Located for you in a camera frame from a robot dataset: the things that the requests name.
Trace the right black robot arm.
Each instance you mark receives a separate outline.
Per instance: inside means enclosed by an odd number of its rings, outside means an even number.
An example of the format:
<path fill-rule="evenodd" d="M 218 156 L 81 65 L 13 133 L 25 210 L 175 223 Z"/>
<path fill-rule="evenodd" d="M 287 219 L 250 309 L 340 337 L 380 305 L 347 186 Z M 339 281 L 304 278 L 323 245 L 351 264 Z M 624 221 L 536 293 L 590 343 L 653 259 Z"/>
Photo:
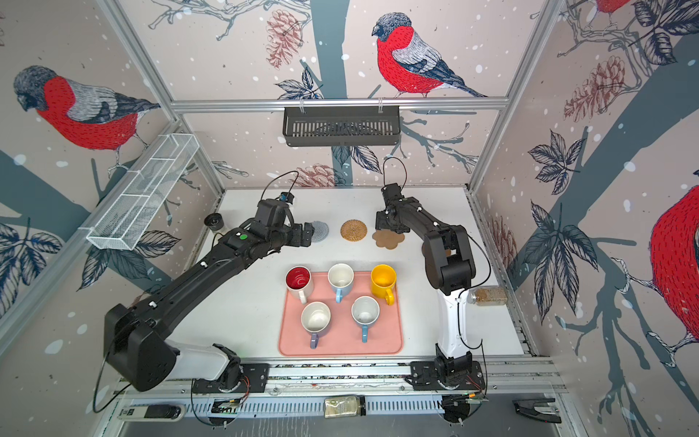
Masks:
<path fill-rule="evenodd" d="M 415 233 L 422 239 L 422 255 L 429 284 L 440 291 L 441 334 L 436 343 L 434 366 L 439 381 L 455 387 L 473 371 L 473 354 L 464 334 L 462 297 L 473 287 L 477 269 L 471 236 L 462 225 L 438 220 L 402 188 L 382 187 L 385 207 L 376 215 L 378 231 Z"/>

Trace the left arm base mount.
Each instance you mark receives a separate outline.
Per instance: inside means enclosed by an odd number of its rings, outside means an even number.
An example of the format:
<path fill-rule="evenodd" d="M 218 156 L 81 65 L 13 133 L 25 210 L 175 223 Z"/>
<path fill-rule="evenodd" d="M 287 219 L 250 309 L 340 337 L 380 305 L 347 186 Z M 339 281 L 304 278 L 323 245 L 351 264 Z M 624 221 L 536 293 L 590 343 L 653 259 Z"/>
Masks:
<path fill-rule="evenodd" d="M 194 394 L 245 394 L 264 393 L 269 378 L 268 363 L 243 362 L 227 369 L 214 381 L 198 379 L 193 381 Z"/>

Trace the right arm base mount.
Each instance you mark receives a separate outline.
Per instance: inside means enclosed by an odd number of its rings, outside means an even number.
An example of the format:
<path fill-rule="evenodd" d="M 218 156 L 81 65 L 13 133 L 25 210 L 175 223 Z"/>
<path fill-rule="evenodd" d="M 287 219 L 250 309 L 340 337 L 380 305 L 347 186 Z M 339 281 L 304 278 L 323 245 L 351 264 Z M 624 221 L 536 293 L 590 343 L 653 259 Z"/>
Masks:
<path fill-rule="evenodd" d="M 415 391 L 484 391 L 486 388 L 485 373 L 477 361 L 456 371 L 438 370 L 434 361 L 411 362 L 404 380 Z"/>

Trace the brown flower-shaped coaster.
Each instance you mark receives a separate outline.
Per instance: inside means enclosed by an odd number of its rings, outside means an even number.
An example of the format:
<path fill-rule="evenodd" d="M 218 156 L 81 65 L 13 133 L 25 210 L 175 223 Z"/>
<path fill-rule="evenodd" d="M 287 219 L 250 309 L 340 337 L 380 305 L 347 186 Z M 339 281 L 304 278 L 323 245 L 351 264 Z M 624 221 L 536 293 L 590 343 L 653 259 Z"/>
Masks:
<path fill-rule="evenodd" d="M 383 229 L 382 231 L 375 231 L 372 235 L 372 239 L 375 241 L 378 248 L 392 251 L 404 242 L 405 235 Z"/>

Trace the yellow mug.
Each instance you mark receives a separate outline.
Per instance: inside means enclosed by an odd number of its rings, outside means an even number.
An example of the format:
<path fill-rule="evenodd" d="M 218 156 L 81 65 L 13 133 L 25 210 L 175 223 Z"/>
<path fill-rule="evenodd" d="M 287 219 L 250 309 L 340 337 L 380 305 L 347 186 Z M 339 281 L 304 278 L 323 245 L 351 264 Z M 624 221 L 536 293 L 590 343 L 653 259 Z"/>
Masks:
<path fill-rule="evenodd" d="M 396 282 L 396 271 L 389 265 L 380 264 L 371 272 L 371 293 L 384 299 L 388 305 L 394 305 Z"/>

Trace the white mug light-blue handle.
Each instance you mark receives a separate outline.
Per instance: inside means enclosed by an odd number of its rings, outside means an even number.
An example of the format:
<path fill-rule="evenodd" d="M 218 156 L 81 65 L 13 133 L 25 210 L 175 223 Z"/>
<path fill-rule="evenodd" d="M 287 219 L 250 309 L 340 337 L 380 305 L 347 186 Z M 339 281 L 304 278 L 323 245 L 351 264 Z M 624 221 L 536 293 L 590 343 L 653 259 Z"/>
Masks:
<path fill-rule="evenodd" d="M 337 263 L 328 271 L 328 282 L 335 295 L 335 302 L 341 303 L 353 288 L 354 270 L 346 263 Z"/>

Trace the tan cork round coaster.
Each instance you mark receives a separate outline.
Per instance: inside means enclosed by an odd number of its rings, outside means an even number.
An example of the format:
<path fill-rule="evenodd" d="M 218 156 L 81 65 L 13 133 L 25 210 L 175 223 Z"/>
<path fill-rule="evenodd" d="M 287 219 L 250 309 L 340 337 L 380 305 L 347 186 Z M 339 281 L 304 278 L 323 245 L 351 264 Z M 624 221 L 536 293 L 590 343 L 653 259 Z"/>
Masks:
<path fill-rule="evenodd" d="M 361 220 L 348 220 L 340 227 L 340 236 L 351 242 L 363 240 L 367 233 L 368 228 Z"/>

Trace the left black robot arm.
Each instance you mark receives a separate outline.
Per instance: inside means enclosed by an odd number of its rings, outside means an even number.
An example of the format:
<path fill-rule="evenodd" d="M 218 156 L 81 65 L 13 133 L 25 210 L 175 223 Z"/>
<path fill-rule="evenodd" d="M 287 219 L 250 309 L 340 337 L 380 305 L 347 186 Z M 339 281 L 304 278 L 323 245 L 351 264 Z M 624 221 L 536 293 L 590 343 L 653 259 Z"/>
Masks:
<path fill-rule="evenodd" d="M 118 304 L 105 316 L 105 361 L 137 391 L 166 380 L 216 382 L 231 391 L 243 378 L 240 357 L 215 343 L 195 346 L 171 342 L 174 329 L 203 300 L 255 261 L 285 247 L 308 247 L 314 228 L 295 222 L 294 197 L 283 192 L 260 200 L 254 217 L 231 229 L 196 265 L 162 291 L 131 307 Z"/>

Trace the grey woven round coaster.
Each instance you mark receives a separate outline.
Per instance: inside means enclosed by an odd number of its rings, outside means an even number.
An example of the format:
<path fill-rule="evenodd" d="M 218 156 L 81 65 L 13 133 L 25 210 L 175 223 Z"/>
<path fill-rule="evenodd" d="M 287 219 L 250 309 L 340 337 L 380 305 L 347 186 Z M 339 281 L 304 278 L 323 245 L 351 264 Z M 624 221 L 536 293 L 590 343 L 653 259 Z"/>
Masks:
<path fill-rule="evenodd" d="M 318 243 L 325 240 L 329 236 L 329 225 L 322 221 L 313 221 L 313 235 L 311 237 L 312 243 Z"/>

